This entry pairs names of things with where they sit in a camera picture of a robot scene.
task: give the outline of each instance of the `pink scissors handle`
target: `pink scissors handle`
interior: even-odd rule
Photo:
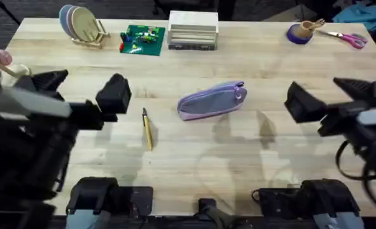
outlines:
[[[349,42],[353,47],[358,49],[362,49],[366,45],[366,43],[359,38],[347,34],[340,36],[340,39]]]

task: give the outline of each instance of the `zipper pull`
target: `zipper pull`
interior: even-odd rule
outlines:
[[[240,87],[243,87],[244,83],[238,83],[234,86],[234,96],[237,100],[241,99],[241,94],[239,93]]]

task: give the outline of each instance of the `blue plate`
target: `blue plate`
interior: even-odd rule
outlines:
[[[65,6],[63,6],[60,11],[59,11],[59,21],[60,21],[60,25],[62,26],[63,30],[65,31],[65,33],[72,37],[72,34],[71,34],[71,31],[69,30],[69,26],[67,25],[66,23],[66,15],[67,15],[67,12],[69,11],[69,9],[72,7],[72,5],[70,4],[67,4]]]

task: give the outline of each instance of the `white box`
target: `white box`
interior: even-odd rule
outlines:
[[[172,10],[169,15],[170,49],[215,50],[218,34],[218,13]]]

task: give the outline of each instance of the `scissors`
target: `scissors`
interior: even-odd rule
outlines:
[[[321,34],[334,36],[336,38],[340,38],[344,41],[347,41],[353,47],[358,48],[358,49],[363,48],[367,43],[367,39],[364,36],[359,35],[359,34],[354,34],[354,33],[353,34],[342,34],[340,32],[326,32],[326,31],[321,31],[321,30],[317,30],[317,31],[320,32]]]

